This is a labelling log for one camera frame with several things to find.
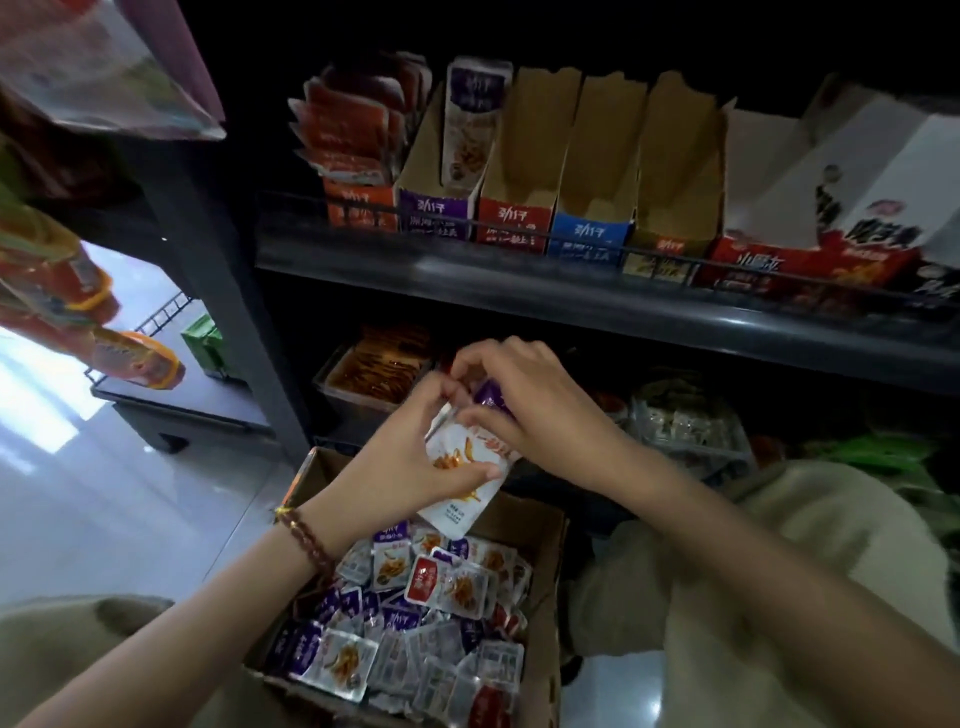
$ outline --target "person's right hand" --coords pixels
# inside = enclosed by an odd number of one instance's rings
[[[466,384],[496,380],[516,421],[490,407],[473,405],[457,416],[480,425],[528,460],[558,477],[608,493],[629,467],[638,445],[577,386],[560,359],[541,341],[515,336],[464,347],[450,375]]]

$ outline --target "beaded bracelet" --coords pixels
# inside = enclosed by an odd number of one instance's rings
[[[333,576],[336,562],[327,555],[310,526],[303,520],[300,511],[296,508],[281,506],[275,510],[275,513],[277,519],[289,528],[290,533],[297,539],[297,543],[300,544],[300,548],[306,553],[321,579],[326,580]]]

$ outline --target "bottom shelf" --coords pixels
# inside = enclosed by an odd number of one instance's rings
[[[139,404],[167,410],[169,415],[180,415],[192,420],[204,420],[227,425],[240,425],[273,435],[260,405],[250,388],[236,381],[224,381],[204,374],[200,364],[187,348],[180,333],[206,313],[202,301],[191,301],[173,315],[154,338],[171,349],[186,367],[183,381],[174,389],[149,389],[137,384],[107,376],[91,388],[94,397],[101,400]]]

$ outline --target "plastic container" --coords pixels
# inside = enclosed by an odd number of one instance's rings
[[[662,410],[634,399],[631,417],[640,442],[658,449],[707,485],[718,486],[756,471],[750,441],[729,408],[707,415]]]
[[[400,407],[402,401],[379,400],[331,384],[331,381],[337,379],[346,366],[350,365],[350,358],[355,349],[356,345],[352,344],[345,344],[337,349],[324,364],[324,367],[313,377],[313,385],[326,397],[333,410],[344,420],[380,425]],[[420,372],[410,389],[413,389],[430,369],[432,369],[432,362],[423,360]]]

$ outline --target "tile floor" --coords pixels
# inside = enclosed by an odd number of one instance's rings
[[[155,266],[91,246],[133,328],[176,292]],[[270,524],[294,470],[234,449],[156,452],[89,394],[84,367],[0,329],[0,603],[42,595],[181,599]],[[659,653],[587,660],[562,725],[652,726]]]

